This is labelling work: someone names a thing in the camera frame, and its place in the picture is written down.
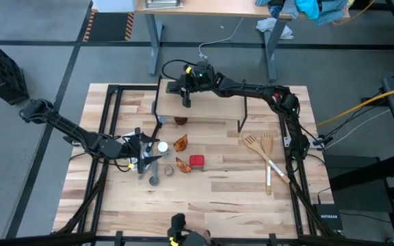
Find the white cloth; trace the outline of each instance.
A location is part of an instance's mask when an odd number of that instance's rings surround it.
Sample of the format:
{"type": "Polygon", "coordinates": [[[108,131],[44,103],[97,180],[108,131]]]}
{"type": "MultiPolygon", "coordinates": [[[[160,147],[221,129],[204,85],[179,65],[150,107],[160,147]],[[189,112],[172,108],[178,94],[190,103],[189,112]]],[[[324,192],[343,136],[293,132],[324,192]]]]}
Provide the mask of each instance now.
{"type": "MultiPolygon", "coordinates": [[[[257,29],[259,31],[273,31],[274,25],[276,24],[276,19],[275,18],[266,18],[265,20],[258,20],[258,25],[257,29]]],[[[292,40],[294,39],[294,36],[292,35],[293,31],[285,25],[284,31],[280,35],[280,39],[282,40],[292,40]]]]}

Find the black crate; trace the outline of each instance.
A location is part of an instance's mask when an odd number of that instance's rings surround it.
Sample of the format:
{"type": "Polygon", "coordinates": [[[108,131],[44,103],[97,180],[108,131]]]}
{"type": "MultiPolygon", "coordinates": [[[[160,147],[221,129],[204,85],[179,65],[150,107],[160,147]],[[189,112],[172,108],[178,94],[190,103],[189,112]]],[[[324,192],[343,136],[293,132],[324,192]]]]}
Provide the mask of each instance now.
{"type": "Polygon", "coordinates": [[[0,49],[0,98],[14,105],[28,99],[22,70],[0,49]]]}

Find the yellow clamp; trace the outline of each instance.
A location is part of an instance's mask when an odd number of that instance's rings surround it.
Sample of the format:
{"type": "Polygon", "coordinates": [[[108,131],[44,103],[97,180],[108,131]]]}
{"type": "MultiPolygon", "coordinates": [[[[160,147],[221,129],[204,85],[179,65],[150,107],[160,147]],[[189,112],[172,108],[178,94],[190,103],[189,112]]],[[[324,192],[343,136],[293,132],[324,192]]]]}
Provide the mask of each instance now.
{"type": "Polygon", "coordinates": [[[170,245],[171,246],[179,246],[178,243],[174,242],[174,238],[173,237],[170,237],[170,245]]]}

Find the white bottle cap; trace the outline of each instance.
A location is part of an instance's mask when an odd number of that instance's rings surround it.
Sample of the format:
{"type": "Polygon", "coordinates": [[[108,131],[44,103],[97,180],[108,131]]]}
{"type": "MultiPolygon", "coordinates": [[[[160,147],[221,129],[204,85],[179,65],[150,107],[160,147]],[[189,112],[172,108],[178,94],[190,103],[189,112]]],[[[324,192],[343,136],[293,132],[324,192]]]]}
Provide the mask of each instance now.
{"type": "Polygon", "coordinates": [[[168,150],[168,143],[160,142],[157,144],[157,150],[164,153],[168,150]]]}

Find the gray desk legs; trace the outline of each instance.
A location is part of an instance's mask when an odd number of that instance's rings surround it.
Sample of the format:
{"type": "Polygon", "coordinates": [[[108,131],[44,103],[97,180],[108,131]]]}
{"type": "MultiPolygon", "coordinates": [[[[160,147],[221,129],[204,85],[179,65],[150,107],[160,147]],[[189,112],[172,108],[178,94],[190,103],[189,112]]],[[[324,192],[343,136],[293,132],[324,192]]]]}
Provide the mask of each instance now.
{"type": "Polygon", "coordinates": [[[148,73],[149,75],[154,76],[156,74],[157,55],[159,54],[159,42],[161,39],[163,24],[161,21],[156,21],[154,14],[145,14],[145,20],[147,22],[147,29],[151,42],[148,73]]]}
{"type": "Polygon", "coordinates": [[[274,61],[274,49],[279,42],[280,35],[284,31],[285,25],[289,20],[278,19],[274,25],[273,31],[266,31],[265,38],[265,58],[267,60],[268,78],[270,81],[276,80],[276,62],[274,61]]]}

